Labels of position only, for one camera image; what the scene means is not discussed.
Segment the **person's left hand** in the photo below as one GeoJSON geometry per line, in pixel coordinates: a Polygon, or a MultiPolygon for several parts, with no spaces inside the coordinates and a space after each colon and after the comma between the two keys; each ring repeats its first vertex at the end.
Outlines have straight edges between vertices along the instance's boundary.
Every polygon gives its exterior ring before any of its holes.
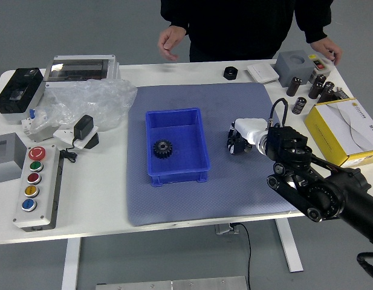
{"type": "Polygon", "coordinates": [[[332,61],[337,66],[342,58],[343,50],[330,38],[325,37],[321,40],[311,42],[311,48],[320,53],[326,59],[332,61]]]}

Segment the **person's right hand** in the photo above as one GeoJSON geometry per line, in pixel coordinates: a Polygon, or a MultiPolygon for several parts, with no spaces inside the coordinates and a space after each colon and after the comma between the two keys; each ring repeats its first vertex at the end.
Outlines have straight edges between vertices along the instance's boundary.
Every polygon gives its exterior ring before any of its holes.
{"type": "Polygon", "coordinates": [[[185,35],[186,29],[179,26],[170,25],[163,30],[159,35],[157,43],[160,55],[166,60],[178,60],[178,55],[174,54],[172,50],[180,44],[185,35]]]}

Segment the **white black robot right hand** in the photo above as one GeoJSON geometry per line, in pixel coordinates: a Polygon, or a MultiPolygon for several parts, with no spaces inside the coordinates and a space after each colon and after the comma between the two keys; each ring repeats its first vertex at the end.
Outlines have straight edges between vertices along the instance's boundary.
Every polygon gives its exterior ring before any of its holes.
{"type": "Polygon", "coordinates": [[[230,126],[227,148],[232,155],[256,148],[266,155],[267,122],[262,118],[238,118],[230,126]]]}

